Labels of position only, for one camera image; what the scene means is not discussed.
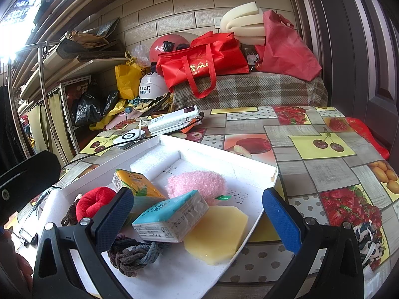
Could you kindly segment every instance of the white foam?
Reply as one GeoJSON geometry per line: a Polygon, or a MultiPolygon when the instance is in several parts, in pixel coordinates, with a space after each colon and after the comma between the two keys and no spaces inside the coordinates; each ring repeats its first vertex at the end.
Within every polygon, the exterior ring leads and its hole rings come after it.
{"type": "Polygon", "coordinates": [[[159,145],[130,165],[132,172],[144,174],[148,180],[156,178],[180,158],[178,150],[159,145]]]}

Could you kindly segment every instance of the white foam tray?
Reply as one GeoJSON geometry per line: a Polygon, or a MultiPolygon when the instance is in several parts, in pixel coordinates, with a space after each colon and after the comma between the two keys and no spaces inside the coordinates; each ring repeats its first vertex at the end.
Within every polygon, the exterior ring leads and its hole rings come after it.
{"type": "MultiPolygon", "coordinates": [[[[116,168],[132,168],[144,174],[153,185],[167,196],[165,186],[172,174],[193,170],[212,170],[221,174],[234,196],[221,205],[235,206],[249,217],[245,239],[236,255],[216,266],[191,256],[184,244],[174,243],[162,253],[154,264],[147,265],[136,278],[128,278],[111,266],[106,252],[104,260],[115,276],[135,299],[194,299],[202,298],[223,275],[247,242],[263,213],[262,193],[274,187],[277,168],[218,150],[210,146],[169,136],[157,136],[99,166],[63,190],[51,193],[40,217],[40,230],[49,221],[60,226],[63,214],[79,193],[101,186],[114,188],[111,181],[116,168]]],[[[132,227],[123,232],[140,241],[132,227]]],[[[88,292],[97,294],[76,250],[72,256],[83,284],[88,292]]]]}

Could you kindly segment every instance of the pink plush ball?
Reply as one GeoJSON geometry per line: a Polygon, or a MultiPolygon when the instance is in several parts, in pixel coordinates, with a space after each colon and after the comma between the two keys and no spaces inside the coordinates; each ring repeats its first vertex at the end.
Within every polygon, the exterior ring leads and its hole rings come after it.
{"type": "Polygon", "coordinates": [[[193,171],[171,176],[166,189],[169,198],[198,190],[210,206],[218,204],[220,200],[216,200],[216,197],[227,193],[226,180],[220,174],[211,171],[193,171]]]}

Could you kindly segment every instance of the red tote bag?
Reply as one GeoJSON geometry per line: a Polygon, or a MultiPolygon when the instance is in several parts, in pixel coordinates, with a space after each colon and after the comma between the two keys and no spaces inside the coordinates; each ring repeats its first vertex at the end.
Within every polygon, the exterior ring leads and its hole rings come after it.
{"type": "Polygon", "coordinates": [[[206,97],[216,87],[216,75],[249,73],[248,63],[233,33],[210,31],[191,42],[187,49],[159,54],[156,71],[163,76],[169,91],[188,81],[197,98],[206,97]],[[208,76],[211,85],[199,93],[195,77],[208,76]]]}
{"type": "Polygon", "coordinates": [[[266,44],[255,46],[261,59],[256,65],[258,71],[291,75],[304,81],[319,75],[319,62],[289,20],[269,10],[263,14],[263,23],[266,44]]]}

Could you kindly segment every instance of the electrical outlet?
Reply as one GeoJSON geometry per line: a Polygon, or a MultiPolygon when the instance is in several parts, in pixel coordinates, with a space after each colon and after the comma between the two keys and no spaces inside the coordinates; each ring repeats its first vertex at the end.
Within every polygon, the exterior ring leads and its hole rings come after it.
{"type": "Polygon", "coordinates": [[[213,19],[213,22],[215,23],[215,28],[219,29],[220,28],[220,21],[222,20],[223,17],[215,17],[213,19]]]}

